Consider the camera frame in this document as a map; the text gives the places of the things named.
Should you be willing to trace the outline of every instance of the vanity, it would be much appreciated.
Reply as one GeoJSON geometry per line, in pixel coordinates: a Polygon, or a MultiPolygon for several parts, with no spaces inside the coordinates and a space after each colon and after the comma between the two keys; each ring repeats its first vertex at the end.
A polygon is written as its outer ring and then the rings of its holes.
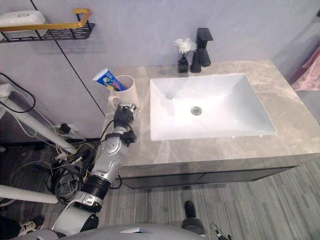
{"type": "MultiPolygon", "coordinates": [[[[200,73],[178,73],[176,65],[114,72],[134,78],[140,99],[132,124],[137,141],[121,149],[120,175],[133,189],[254,181],[320,158],[319,124],[270,60],[217,62],[200,73]],[[243,74],[273,125],[267,134],[151,140],[150,79],[243,74]]],[[[103,128],[114,112],[108,103],[103,128]]],[[[174,129],[169,132],[174,136],[174,129]]]]}

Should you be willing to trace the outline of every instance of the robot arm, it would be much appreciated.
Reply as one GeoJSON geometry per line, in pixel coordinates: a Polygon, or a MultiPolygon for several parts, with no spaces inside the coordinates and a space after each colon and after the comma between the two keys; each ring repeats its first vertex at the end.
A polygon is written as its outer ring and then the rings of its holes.
{"type": "Polygon", "coordinates": [[[91,174],[59,215],[52,230],[70,236],[98,226],[96,213],[100,212],[104,198],[121,168],[119,151],[123,144],[129,146],[137,139],[130,127],[136,109],[134,104],[119,104],[113,117],[114,128],[101,141],[104,147],[101,155],[95,159],[91,174]]]}

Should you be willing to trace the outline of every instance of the cup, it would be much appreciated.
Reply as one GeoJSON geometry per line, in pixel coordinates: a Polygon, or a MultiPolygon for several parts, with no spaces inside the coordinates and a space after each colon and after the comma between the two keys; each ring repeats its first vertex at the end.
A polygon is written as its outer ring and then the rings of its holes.
{"type": "Polygon", "coordinates": [[[137,94],[135,80],[128,75],[117,76],[116,79],[121,82],[126,90],[111,91],[108,102],[116,109],[118,104],[135,104],[139,107],[139,98],[137,94]]]}

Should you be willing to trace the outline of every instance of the sneaker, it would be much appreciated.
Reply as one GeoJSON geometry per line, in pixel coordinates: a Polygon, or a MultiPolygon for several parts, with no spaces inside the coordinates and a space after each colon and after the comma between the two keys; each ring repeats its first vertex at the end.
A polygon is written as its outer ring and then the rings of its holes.
{"type": "Polygon", "coordinates": [[[39,229],[42,229],[44,227],[44,221],[45,218],[42,216],[36,216],[31,221],[28,221],[24,224],[21,224],[21,229],[18,236],[22,236],[34,231],[37,231],[39,229]]]}

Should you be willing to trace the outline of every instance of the sink basin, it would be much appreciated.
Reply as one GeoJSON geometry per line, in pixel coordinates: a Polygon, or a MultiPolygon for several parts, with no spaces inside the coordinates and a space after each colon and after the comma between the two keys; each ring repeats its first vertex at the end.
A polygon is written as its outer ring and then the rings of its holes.
{"type": "Polygon", "coordinates": [[[152,141],[276,133],[245,74],[150,80],[152,141]]]}

